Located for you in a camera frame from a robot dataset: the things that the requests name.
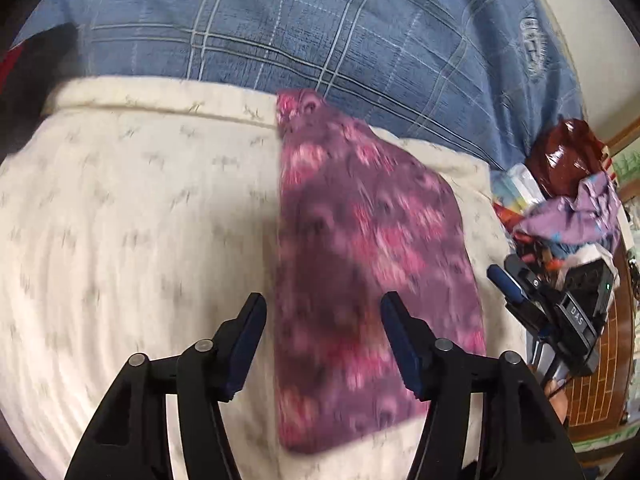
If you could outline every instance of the black electronic device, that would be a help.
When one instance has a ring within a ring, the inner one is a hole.
[[[603,259],[573,267],[564,277],[564,290],[575,298],[598,333],[607,323],[614,276]]]
[[[594,319],[594,326],[590,316],[585,313],[570,290],[556,290],[533,273],[516,254],[510,254],[505,258],[504,269],[497,265],[489,266],[487,276],[505,295],[507,309],[533,338],[547,343],[553,349],[553,362],[545,372],[543,386],[551,380],[562,364],[572,377],[588,376],[597,370],[600,355],[596,342],[606,322],[606,305],[604,318],[601,313],[605,301],[604,294],[599,300],[596,292],[591,293],[596,298],[590,302],[591,312],[598,314]],[[572,274],[571,283],[577,285],[585,280],[606,283],[606,279],[606,272],[592,266],[586,274],[583,271]]]
[[[466,354],[411,317],[395,292],[383,296],[380,313],[404,384],[431,401],[407,480],[458,480],[475,392],[484,393],[477,480],[584,479],[556,413],[516,352],[499,359]],[[218,402],[242,389],[265,322],[264,298],[253,293],[238,318],[180,356],[150,361],[133,354],[86,428],[65,479],[172,480],[165,395],[177,394],[190,480],[240,480]]]

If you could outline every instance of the wall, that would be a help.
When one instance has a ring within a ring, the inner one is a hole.
[[[588,121],[607,140],[640,116],[640,46],[608,0],[546,0],[580,80]]]

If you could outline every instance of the metal pivot screw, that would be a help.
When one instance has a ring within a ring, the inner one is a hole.
[[[522,359],[521,357],[516,354],[516,352],[513,352],[511,350],[507,350],[504,353],[504,360],[507,361],[508,363],[512,364],[512,365],[516,365],[518,364]]]
[[[439,339],[436,339],[436,348],[438,350],[442,350],[443,352],[448,352],[453,348],[453,343],[448,339],[441,337]]]
[[[213,348],[213,341],[211,339],[201,339],[194,347],[198,352],[208,352]]]
[[[133,354],[129,358],[129,364],[131,366],[140,366],[143,362],[145,362],[145,355],[144,354]]]

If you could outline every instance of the purple patterned towel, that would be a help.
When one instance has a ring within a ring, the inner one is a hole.
[[[484,331],[444,179],[313,91],[282,92],[277,108],[279,431],[284,447],[310,453],[424,413],[380,322],[384,292],[468,352],[484,354]]]

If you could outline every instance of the red object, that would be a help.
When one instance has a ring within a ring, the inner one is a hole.
[[[14,68],[15,62],[18,61],[20,54],[22,53],[23,43],[14,46],[9,52],[6,53],[2,63],[0,64],[0,92],[4,88],[4,83],[9,75],[9,72]]]
[[[575,198],[580,181],[602,171],[604,147],[585,121],[562,120],[538,137],[525,165],[548,198]]]
[[[516,231],[512,233],[511,237],[513,238],[514,241],[521,242],[523,244],[532,244],[536,241],[536,239],[533,236],[526,235],[520,231]]]
[[[534,264],[536,262],[536,255],[534,253],[523,254],[520,259],[526,264]]]
[[[494,211],[509,234],[511,234],[513,228],[516,227],[516,225],[518,225],[524,218],[524,216],[519,215],[511,209],[507,209],[496,202],[494,202]]]
[[[547,272],[555,272],[556,270],[560,270],[562,268],[562,264],[564,264],[564,261],[554,258],[553,260],[545,264],[545,269]]]

